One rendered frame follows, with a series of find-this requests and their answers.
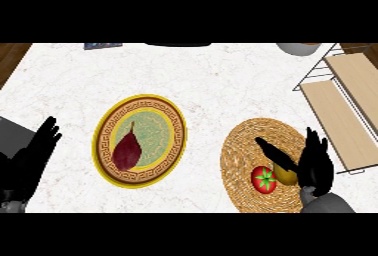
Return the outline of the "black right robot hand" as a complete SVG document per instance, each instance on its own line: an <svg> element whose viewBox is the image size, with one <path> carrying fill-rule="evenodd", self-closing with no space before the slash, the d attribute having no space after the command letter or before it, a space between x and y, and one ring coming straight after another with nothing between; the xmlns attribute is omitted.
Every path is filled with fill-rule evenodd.
<svg viewBox="0 0 378 256"><path fill-rule="evenodd" d="M313 196L323 196L329 192L334 182L334 164L328 155L328 140L319 139L317 132L307 129L306 146L298 163L294 163L288 154L261 137L255 138L255 142L264 156L285 171L292 171L297 174L300 187L313 187Z"/></svg>

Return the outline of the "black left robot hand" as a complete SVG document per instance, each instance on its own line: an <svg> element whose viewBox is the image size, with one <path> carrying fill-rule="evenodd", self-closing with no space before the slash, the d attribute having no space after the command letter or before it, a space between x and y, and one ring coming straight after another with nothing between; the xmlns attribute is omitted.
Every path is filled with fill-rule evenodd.
<svg viewBox="0 0 378 256"><path fill-rule="evenodd" d="M59 126L56 125L56 118L50 116L41 124L31 142L15 155L15 161L28 183L29 199L35 193L40 183L41 174L56 147L56 143L62 137L59 133Z"/></svg>

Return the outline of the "yellow lemon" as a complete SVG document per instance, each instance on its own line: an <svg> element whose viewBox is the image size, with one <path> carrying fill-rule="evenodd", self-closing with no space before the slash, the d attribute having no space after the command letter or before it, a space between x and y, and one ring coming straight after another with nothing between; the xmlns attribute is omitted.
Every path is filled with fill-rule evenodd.
<svg viewBox="0 0 378 256"><path fill-rule="evenodd" d="M273 164L273 172L275 172L277 181L283 185L292 186L297 184L298 178L294 171L285 170L277 164Z"/></svg>

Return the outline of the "round woven wicker placemat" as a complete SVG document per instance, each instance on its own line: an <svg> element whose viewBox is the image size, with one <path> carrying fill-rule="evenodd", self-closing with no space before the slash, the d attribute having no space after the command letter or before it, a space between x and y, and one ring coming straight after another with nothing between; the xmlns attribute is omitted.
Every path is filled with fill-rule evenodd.
<svg viewBox="0 0 378 256"><path fill-rule="evenodd" d="M221 147L221 178L230 201L244 213L298 213L301 210L300 186L276 183L272 193L261 194L252 186L255 167L273 168L255 142L261 137L298 162L306 138L283 122L270 118L244 121L230 131Z"/></svg>

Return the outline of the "red tomato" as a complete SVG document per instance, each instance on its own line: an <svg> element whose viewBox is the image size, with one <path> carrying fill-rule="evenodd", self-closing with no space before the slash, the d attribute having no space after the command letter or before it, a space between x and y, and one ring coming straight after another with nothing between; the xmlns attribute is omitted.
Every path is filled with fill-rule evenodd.
<svg viewBox="0 0 378 256"><path fill-rule="evenodd" d="M251 172L251 183L261 194L270 194L276 189L276 176L269 167L258 166Z"/></svg>

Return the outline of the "yellow patterned round plate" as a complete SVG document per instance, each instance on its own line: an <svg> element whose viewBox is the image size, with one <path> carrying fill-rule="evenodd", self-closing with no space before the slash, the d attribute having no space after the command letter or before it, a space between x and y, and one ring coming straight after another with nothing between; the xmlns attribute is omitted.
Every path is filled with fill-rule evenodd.
<svg viewBox="0 0 378 256"><path fill-rule="evenodd" d="M174 169L186 139L186 122L174 103L153 94L128 97L108 110L94 130L91 157L102 177L124 188L152 185ZM124 153L119 147L125 141L139 158L122 170L114 162L114 153Z"/></svg>

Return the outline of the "grey round pot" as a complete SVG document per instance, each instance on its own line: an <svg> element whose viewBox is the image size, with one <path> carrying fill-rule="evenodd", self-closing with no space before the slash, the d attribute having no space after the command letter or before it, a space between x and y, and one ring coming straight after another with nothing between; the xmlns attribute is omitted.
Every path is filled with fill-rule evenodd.
<svg viewBox="0 0 378 256"><path fill-rule="evenodd" d="M280 50L294 56L311 55L316 52L319 46L320 43L277 43Z"/></svg>

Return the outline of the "dark blue flat object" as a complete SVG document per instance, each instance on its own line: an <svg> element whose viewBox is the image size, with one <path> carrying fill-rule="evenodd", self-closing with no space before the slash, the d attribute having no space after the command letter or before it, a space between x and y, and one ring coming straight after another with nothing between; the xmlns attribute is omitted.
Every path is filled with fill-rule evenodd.
<svg viewBox="0 0 378 256"><path fill-rule="evenodd" d="M84 50L121 47L122 43L84 43Z"/></svg>

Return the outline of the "black rounded appliance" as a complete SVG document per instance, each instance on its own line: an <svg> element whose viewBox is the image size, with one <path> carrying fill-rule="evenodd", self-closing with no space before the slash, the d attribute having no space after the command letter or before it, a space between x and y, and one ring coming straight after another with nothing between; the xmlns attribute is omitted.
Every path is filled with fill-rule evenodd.
<svg viewBox="0 0 378 256"><path fill-rule="evenodd" d="M211 43L146 43L146 45L161 47L207 47Z"/></svg>

